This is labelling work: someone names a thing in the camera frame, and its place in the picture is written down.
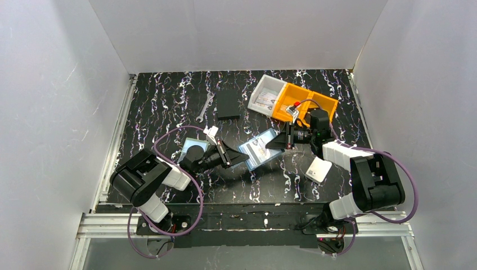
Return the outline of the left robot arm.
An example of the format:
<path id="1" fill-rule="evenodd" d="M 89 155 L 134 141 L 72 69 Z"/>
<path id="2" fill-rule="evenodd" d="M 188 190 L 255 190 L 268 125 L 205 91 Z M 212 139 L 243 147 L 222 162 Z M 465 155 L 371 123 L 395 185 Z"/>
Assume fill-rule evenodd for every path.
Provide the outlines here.
<path id="1" fill-rule="evenodd" d="M 141 150 L 113 172 L 110 184 L 151 221 L 160 223 L 170 213 L 156 194 L 160 186 L 183 191 L 192 176 L 215 167 L 227 169 L 248 159 L 249 155 L 221 140 L 207 148 L 188 146 L 178 165 L 159 158 L 149 150 Z"/>

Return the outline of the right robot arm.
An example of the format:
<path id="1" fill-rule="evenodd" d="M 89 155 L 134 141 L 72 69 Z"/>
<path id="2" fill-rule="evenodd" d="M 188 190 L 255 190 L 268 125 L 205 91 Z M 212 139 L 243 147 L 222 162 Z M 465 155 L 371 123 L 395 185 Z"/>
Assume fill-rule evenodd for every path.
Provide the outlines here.
<path id="1" fill-rule="evenodd" d="M 300 126 L 299 119 L 286 123 L 280 133 L 266 144 L 266 148 L 284 150 L 296 144 L 309 145 L 316 157 L 306 175 L 315 182 L 322 182 L 332 165 L 350 173 L 351 192 L 326 203 L 315 222 L 330 225 L 404 202 L 405 191 L 391 158 L 385 154 L 357 150 L 337 141 L 326 111 L 314 109 L 309 116 L 307 126 Z"/>

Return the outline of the blue leather card holder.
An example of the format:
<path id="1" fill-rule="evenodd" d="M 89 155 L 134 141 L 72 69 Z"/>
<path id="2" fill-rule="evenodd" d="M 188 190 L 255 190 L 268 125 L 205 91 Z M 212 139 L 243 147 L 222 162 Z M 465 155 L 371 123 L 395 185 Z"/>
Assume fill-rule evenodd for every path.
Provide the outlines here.
<path id="1" fill-rule="evenodd" d="M 254 171 L 256 168 L 279 157 L 283 153 L 282 149 L 266 148 L 266 144 L 276 136 L 276 131 L 273 128 L 269 128 L 237 147 L 239 152 L 249 156 L 245 161 L 249 171 Z"/>

